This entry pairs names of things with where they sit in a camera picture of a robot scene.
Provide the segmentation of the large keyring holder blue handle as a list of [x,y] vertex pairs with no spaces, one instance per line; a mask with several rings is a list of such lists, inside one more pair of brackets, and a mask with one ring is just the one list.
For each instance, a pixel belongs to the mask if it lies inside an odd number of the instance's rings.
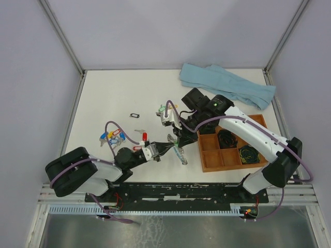
[[[169,142],[174,142],[174,141],[177,141],[176,138],[174,138],[171,134],[168,134],[167,135],[167,140]],[[181,161],[182,165],[187,165],[188,164],[188,161],[187,159],[185,158],[185,152],[183,150],[183,148],[179,148],[179,147],[173,147],[177,157],[179,158],[179,160]]]

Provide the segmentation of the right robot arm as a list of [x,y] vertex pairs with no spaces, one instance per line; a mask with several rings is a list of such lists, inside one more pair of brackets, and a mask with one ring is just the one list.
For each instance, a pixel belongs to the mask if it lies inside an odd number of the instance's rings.
[[193,111],[186,119],[167,101],[163,114],[164,125],[172,125],[180,147],[193,143],[197,133],[207,126],[220,126],[240,137],[256,149],[268,162],[263,168],[249,174],[237,189],[243,202],[255,198],[256,193],[270,186],[284,188],[299,165],[302,164],[302,141],[287,139],[257,123],[223,95],[212,99],[193,88],[182,102]]

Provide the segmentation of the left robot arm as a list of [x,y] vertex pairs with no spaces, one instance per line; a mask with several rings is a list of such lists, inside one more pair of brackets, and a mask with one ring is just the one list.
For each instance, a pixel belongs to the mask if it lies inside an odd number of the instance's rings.
[[84,147],[50,162],[45,171],[57,197],[73,192],[84,192],[98,196],[108,202],[114,197],[112,183],[121,183],[132,175],[132,169],[149,161],[160,161],[160,157],[175,146],[173,142],[144,142],[136,151],[121,148],[114,161],[99,159],[89,154]]

